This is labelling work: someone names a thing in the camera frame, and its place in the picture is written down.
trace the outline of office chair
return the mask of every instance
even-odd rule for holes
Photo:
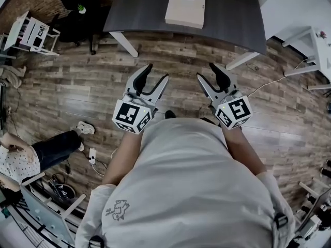
[[[56,25],[60,31],[59,41],[74,42],[79,46],[79,41],[88,38],[89,50],[92,55],[96,54],[93,50],[93,34],[101,32],[105,17],[100,16],[100,3],[97,0],[61,0],[63,6],[71,10],[69,15],[63,19],[54,17],[51,26]],[[78,5],[86,8],[85,14],[80,14]]]

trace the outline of potted plant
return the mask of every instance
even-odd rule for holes
[[[82,4],[78,4],[78,11],[80,14],[85,14],[86,8]]]

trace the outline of white marker cube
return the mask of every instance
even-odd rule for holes
[[[229,129],[244,124],[252,116],[247,96],[219,104],[215,116]]]
[[[118,100],[113,122],[122,130],[139,134],[152,119],[151,110],[145,106]]]

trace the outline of cardboard box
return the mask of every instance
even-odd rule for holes
[[[165,22],[202,28],[205,17],[205,0],[169,0]]]

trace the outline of green plant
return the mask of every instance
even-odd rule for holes
[[[82,4],[78,4],[78,10],[79,10],[79,11],[83,11],[83,10],[84,10],[84,8],[85,8],[85,7],[83,7],[83,5],[82,5]]]

